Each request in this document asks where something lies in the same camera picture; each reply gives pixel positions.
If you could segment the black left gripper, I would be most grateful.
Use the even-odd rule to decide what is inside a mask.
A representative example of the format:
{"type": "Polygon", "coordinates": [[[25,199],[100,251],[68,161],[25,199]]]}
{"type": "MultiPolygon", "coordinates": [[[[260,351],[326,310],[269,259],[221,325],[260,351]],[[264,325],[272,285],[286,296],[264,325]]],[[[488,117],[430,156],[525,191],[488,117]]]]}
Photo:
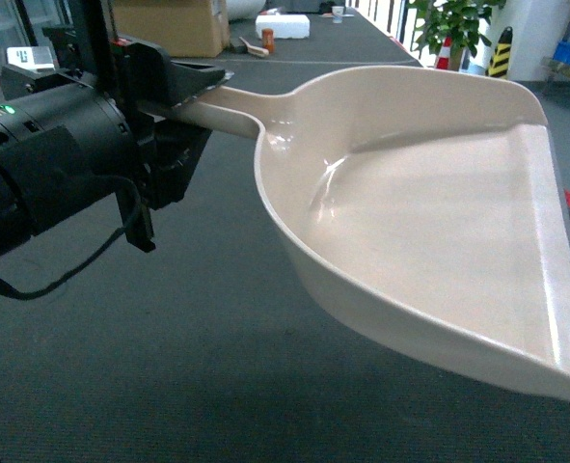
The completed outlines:
{"type": "Polygon", "coordinates": [[[103,41],[94,48],[94,60],[94,172],[131,181],[116,184],[121,210],[140,202],[153,210],[180,202],[212,131],[172,120],[156,123],[139,104],[174,107],[231,75],[221,67],[173,60],[146,41],[103,41]]]}

